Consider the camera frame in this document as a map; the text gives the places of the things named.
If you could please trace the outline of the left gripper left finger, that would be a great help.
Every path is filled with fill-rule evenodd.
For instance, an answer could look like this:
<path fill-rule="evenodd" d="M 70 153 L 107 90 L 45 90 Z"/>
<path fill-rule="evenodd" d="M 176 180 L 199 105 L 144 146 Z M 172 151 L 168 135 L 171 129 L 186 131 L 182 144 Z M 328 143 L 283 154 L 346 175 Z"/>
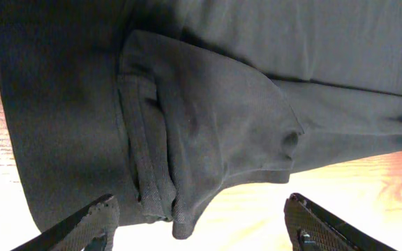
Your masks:
<path fill-rule="evenodd" d="M 112 251 L 119 205 L 103 195 L 13 251 Z"/>

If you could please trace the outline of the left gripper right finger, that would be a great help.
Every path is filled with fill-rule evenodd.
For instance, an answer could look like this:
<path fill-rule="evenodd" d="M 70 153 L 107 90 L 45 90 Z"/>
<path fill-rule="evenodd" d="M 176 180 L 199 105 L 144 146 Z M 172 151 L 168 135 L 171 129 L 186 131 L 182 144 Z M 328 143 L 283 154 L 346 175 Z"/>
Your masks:
<path fill-rule="evenodd" d="M 299 193 L 286 199 L 284 217 L 293 251 L 396 251 Z"/>

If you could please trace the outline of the black t-shirt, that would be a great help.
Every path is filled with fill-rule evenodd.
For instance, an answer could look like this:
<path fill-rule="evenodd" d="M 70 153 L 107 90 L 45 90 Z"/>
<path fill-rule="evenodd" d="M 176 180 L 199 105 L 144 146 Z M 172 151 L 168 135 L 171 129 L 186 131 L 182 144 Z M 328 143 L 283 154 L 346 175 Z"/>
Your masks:
<path fill-rule="evenodd" d="M 0 1 L 0 89 L 41 231 L 112 194 L 188 238 L 245 183 L 402 151 L 402 1 Z"/>

